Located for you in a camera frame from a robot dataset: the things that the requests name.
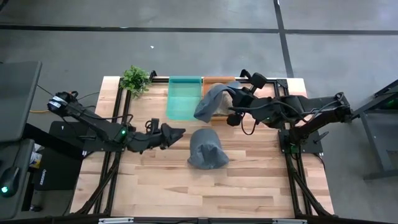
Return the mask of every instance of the gray cloth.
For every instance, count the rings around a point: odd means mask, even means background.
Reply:
[[[220,84],[210,89],[205,97],[199,102],[193,116],[196,119],[209,123],[213,113],[220,106],[223,98],[222,91],[228,91],[235,94],[234,88],[240,87],[240,82],[230,82],[227,85]]]
[[[188,162],[198,169],[217,169],[229,162],[213,129],[195,131],[190,140],[190,152]]]

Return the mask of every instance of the orange container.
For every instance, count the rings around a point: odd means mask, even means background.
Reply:
[[[229,82],[233,82],[235,81],[235,77],[204,77],[203,78],[203,96],[209,91],[210,86],[212,86],[212,84],[214,83],[222,83],[222,84],[227,84]],[[211,118],[211,121],[226,121],[228,116],[226,115],[213,115],[213,117]]]

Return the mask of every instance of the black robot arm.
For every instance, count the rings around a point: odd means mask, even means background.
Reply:
[[[109,118],[102,118],[86,109],[76,99],[76,94],[57,93],[47,104],[49,111],[61,116],[71,116],[79,122],[87,125],[96,133],[96,137],[102,141],[104,151],[121,151],[127,147],[129,151],[142,153],[146,149],[160,147],[167,149],[173,143],[182,138],[185,129],[171,128],[166,123],[161,124],[159,119],[152,118],[147,122],[146,133],[136,132],[136,128],[129,123],[127,125],[110,123]]]
[[[251,88],[234,89],[235,94],[230,93],[233,99],[233,107],[230,110],[235,111],[235,114],[229,115],[229,125],[239,125],[245,113],[250,114],[256,120],[256,124],[264,123],[270,128],[280,129],[285,123],[289,123],[290,142],[299,144],[311,133],[329,123],[349,121],[351,109],[344,93],[312,99],[295,95],[275,98],[254,96],[255,90],[262,88],[266,80],[261,74],[255,73],[250,78]],[[313,117],[306,120],[305,117],[310,114],[313,114]],[[305,124],[295,126],[300,121]]]

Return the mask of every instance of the black cable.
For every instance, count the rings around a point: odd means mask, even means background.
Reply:
[[[174,222],[174,223],[153,223],[153,224],[180,224],[180,223],[197,224],[197,220],[180,220],[180,221]]]
[[[89,118],[93,118],[93,119],[114,119],[114,118],[123,118],[123,117],[125,117],[125,116],[130,116],[130,117],[131,117],[131,118],[130,118],[130,121],[132,120],[132,117],[133,117],[132,114],[126,114],[126,115],[116,116],[116,117],[112,117],[112,118],[98,118],[98,117],[96,117],[96,116],[92,116],[92,115],[88,115],[88,114],[85,114],[85,116],[87,116],[87,117],[89,117]]]
[[[18,155],[19,155],[19,151],[21,150],[21,141],[19,141],[19,147],[18,147],[18,151],[17,151],[17,154],[15,155],[15,158],[14,158],[14,162],[12,162],[12,166],[15,166],[15,162],[17,162],[17,158],[18,158]]]
[[[243,116],[242,116],[242,121],[241,121],[241,128],[242,128],[242,131],[243,131],[243,133],[244,133],[245,135],[252,135],[252,134],[254,133],[254,130],[256,129],[256,122],[254,122],[254,125],[253,125],[253,128],[252,128],[250,134],[248,134],[248,133],[244,130],[244,128],[243,128],[243,118],[244,118],[244,115],[246,115],[246,113],[243,113]]]
[[[291,153],[290,156],[292,157],[292,159],[297,160],[297,158],[295,158],[295,157],[293,156],[293,153]]]
[[[321,113],[326,107],[332,105],[333,103],[338,103],[338,100],[332,101],[328,104],[326,104],[325,106],[322,106],[313,116],[309,121],[312,121],[313,119],[315,119],[315,117],[318,116],[319,113]]]
[[[67,208],[66,208],[65,211],[62,213],[62,216],[65,216],[65,214],[66,214],[66,212],[68,211],[68,208],[69,208],[69,206],[72,204],[72,202],[73,202],[73,194],[72,194],[72,196],[71,196],[71,198],[70,198],[70,200],[69,200],[69,203],[68,203],[68,205],[67,205]]]
[[[77,138],[79,135],[77,134],[75,127],[73,127],[68,121],[66,121],[65,118],[61,117],[61,119],[63,120],[63,122],[67,123],[69,125],[69,127],[72,128],[72,130],[76,134],[76,138]]]
[[[85,108],[97,108],[95,105],[85,106]]]
[[[41,88],[42,90],[44,90],[45,92],[47,92],[48,94],[54,96],[52,93],[50,93],[49,91],[47,91],[45,88],[41,87],[39,84],[37,84],[37,86],[38,86],[39,88]]]
[[[312,121],[313,119],[315,119],[315,117],[317,117],[319,113],[323,112],[323,110],[324,110],[325,108],[327,108],[328,106],[332,105],[333,103],[338,103],[338,102],[340,102],[340,101],[343,99],[343,97],[344,97],[344,93],[341,93],[340,98],[338,98],[337,100],[332,101],[332,102],[326,104],[325,106],[322,106],[322,107],[312,116],[312,118],[311,118],[309,121]]]
[[[395,94],[395,93],[398,93],[398,91],[393,91],[393,92],[390,92],[390,93],[382,93],[382,94],[378,94],[378,96],[384,96],[384,95]]]
[[[295,120],[294,119],[288,118],[287,115],[285,113],[283,113],[283,111],[280,112],[280,115],[285,119],[285,121],[287,121],[290,124],[290,127],[294,127],[295,126]]]
[[[271,106],[271,105],[274,105],[274,104],[280,104],[280,105],[288,107],[294,113],[296,113],[300,117],[300,119],[302,121],[304,121],[305,123],[308,122],[293,106],[290,106],[287,103],[284,103],[284,102],[281,102],[281,101],[275,101],[275,102],[267,103],[267,104],[264,104],[264,105],[261,105],[261,106],[255,107],[255,108],[239,108],[239,107],[235,108],[235,107],[232,107],[232,108],[229,108],[229,109],[230,110],[240,110],[242,112],[248,112],[248,111],[252,111],[252,110],[259,110],[259,109],[262,109],[262,108],[265,108],[267,106]]]
[[[0,4],[0,12],[2,11],[2,9],[4,9],[4,7],[6,7],[8,2],[9,2],[9,0],[2,0],[2,3]]]
[[[133,139],[137,140],[137,141],[148,141],[150,139],[150,136],[154,133],[154,129],[152,128],[152,121],[147,121],[145,123],[145,128],[147,133],[150,131],[150,135],[148,137],[146,137],[145,139],[139,139],[137,137],[133,137]]]
[[[321,160],[321,163],[323,165],[323,170],[326,171],[325,162],[323,161],[322,157],[319,156],[317,153],[314,153],[314,156],[318,157],[319,160]]]
[[[129,126],[131,126],[130,122],[132,120],[132,116],[130,117],[129,121],[126,122],[126,136],[129,136]]]
[[[99,94],[99,92],[87,94],[87,95],[85,95],[85,96],[80,97],[80,98],[77,99],[77,100],[81,100],[81,99],[83,99],[83,98],[86,98],[87,96],[91,96],[91,95],[94,95],[94,94]]]

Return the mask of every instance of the wooden table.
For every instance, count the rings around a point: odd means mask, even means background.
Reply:
[[[288,78],[291,95],[306,96],[301,78]],[[96,113],[110,117],[119,77],[104,77]],[[184,137],[170,149],[153,149],[143,155],[124,152],[119,167],[112,216],[125,217],[294,217],[285,158],[279,149],[277,130],[263,124],[252,136],[240,126],[225,122],[171,121],[165,115],[167,83],[153,83],[140,99],[132,100],[132,125],[144,131],[144,124],[159,118],[173,128],[186,128]],[[124,107],[123,93],[120,112]],[[272,86],[256,91],[257,96],[274,96]],[[251,130],[254,120],[245,116],[244,127]],[[213,128],[220,137],[230,162],[222,169],[198,170],[187,163],[189,141],[200,128]],[[71,212],[77,211],[97,187],[104,153],[96,152],[83,161]],[[333,213],[325,172],[319,159],[303,155],[307,184],[318,201]],[[303,198],[298,191],[300,208]]]

